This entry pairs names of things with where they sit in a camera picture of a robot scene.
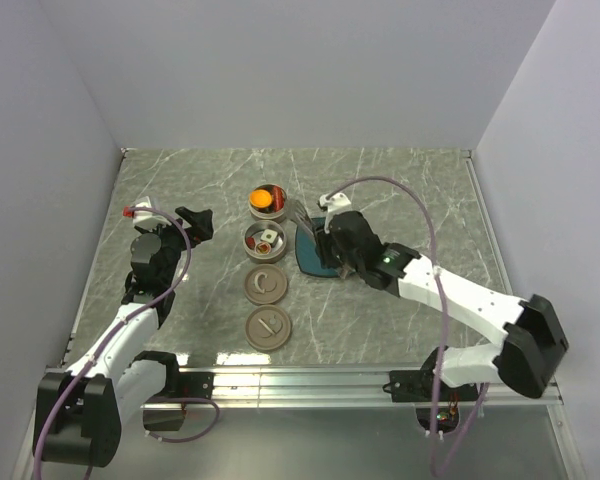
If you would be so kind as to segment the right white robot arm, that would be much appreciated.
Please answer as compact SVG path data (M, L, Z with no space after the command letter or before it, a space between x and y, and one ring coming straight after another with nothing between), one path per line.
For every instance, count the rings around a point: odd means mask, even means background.
M552 303L524 300L478 285L400 243L383 242L358 211L337 214L314 230L316 253L328 268L347 268L369 287L415 301L486 339L486 344L432 352L421 374L422 391L445 398L454 388L503 383L531 399L543 396L569 343Z

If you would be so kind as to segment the orange half fruit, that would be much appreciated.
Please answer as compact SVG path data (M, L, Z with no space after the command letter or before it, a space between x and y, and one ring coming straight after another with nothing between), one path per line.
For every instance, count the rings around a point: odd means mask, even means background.
M249 203L254 209L268 209L273 203L273 196L266 189L255 189L249 194Z

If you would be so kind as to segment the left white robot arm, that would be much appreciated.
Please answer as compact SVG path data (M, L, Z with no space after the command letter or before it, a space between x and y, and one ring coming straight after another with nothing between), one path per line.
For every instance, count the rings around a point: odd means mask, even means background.
M36 395L34 476L45 462L107 466L125 424L151 398L175 399L182 388L175 355L144 350L163 326L188 272L192 251L212 239L213 213L185 207L174 215L144 198L124 209L138 232L131 270L111 324L78 360L46 373Z

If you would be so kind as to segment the red sausage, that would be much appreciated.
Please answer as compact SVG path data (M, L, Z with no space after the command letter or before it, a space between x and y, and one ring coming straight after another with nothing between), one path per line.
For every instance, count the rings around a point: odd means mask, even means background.
M272 189L273 208L275 212L278 212L284 208L285 193L284 190L277 185L273 186Z

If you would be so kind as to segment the white tofu cube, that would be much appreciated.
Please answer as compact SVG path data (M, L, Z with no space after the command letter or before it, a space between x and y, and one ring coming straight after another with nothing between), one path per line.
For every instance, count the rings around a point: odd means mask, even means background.
M271 229L266 229L261 234L261 241L273 245L278 238L278 233Z

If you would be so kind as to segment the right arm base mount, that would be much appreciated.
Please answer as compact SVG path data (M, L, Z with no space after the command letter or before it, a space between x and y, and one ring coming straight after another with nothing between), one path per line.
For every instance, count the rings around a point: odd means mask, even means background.
M424 403L433 399L434 373L425 370L392 370L389 382L382 386L382 391L391 396L393 403ZM444 382L440 384L440 402L468 402L479 397L475 385L462 385L451 388Z

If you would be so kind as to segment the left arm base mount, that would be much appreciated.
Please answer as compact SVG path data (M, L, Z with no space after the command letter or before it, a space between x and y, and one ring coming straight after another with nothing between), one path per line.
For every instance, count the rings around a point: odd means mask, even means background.
M178 432L184 425L191 398L212 398L215 374L181 371L173 386L152 396L143 406L143 426L149 432Z

